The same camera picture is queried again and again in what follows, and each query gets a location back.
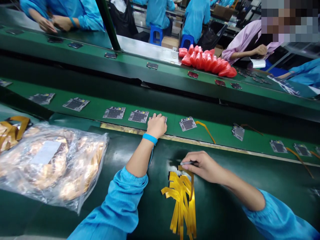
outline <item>worker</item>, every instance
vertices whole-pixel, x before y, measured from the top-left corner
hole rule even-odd
[[[163,29],[163,35],[170,36],[172,33],[172,19],[166,16],[166,10],[173,11],[178,7],[173,0],[131,0],[135,4],[147,5],[147,27],[151,27],[151,24]]]
[[[157,139],[167,130],[165,117],[153,114],[146,134],[127,165],[110,182],[101,206],[94,209],[69,236],[69,240],[124,240],[138,225],[137,206],[148,184],[148,163]],[[183,168],[204,180],[226,186],[243,204],[244,212],[258,231],[268,239],[317,239],[320,234],[308,222],[271,194],[246,183],[217,164],[207,153],[190,152],[182,162],[194,161]]]
[[[95,0],[20,0],[24,13],[46,33],[81,29],[104,31]]]
[[[247,68],[250,60],[246,57],[266,59],[283,42],[273,42],[273,34],[261,37],[261,20],[246,25],[222,52],[222,58],[231,65]]]
[[[219,6],[229,8],[232,6],[234,0],[211,0],[210,6],[218,4]]]
[[[279,78],[289,78],[290,81],[319,88],[320,58],[314,59],[310,62],[306,62],[301,66],[291,68],[288,73],[279,76]]]
[[[190,35],[193,37],[194,43],[198,43],[201,37],[202,23],[207,24],[210,21],[210,0],[191,0],[184,16],[186,22],[182,35]]]

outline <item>human hand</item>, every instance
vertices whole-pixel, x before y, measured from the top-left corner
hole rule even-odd
[[[53,20],[54,26],[66,32],[70,31],[70,29],[73,26],[70,18],[68,17],[53,15],[52,20]]]
[[[253,51],[253,54],[259,54],[259,55],[266,55],[268,53],[268,49],[265,45],[261,44],[259,47],[255,48]]]
[[[162,114],[153,114],[153,117],[149,117],[147,134],[158,139],[167,131],[167,124],[165,123],[166,117]]]
[[[58,33],[54,28],[53,23],[47,20],[46,18],[40,16],[36,22],[39,24],[39,27],[46,33]]]
[[[228,170],[221,167],[205,151],[189,152],[182,162],[196,161],[194,165],[182,165],[208,182],[225,184],[228,179]]]

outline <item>blue wristband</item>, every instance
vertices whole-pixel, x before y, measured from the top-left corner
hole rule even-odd
[[[158,142],[158,139],[155,137],[151,136],[150,134],[145,133],[142,138],[149,140],[150,142],[153,142],[154,145]]]
[[[69,18],[70,18],[70,21],[72,22],[72,25],[76,28],[77,25],[76,25],[76,23],[74,22],[73,18],[72,18],[72,17],[69,17]]]

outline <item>blue plastic stool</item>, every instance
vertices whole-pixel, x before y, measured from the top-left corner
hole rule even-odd
[[[194,44],[194,38],[191,35],[184,34],[182,35],[182,40],[180,44],[180,48],[186,48],[189,49],[190,45]]]
[[[157,39],[157,32],[160,35],[160,39]],[[150,43],[154,44],[154,45],[161,46],[162,39],[163,39],[163,31],[162,31],[162,29],[151,24]]]

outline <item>clear plastic bag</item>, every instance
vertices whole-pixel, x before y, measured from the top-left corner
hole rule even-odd
[[[96,185],[109,138],[39,123],[0,155],[0,188],[80,213]]]

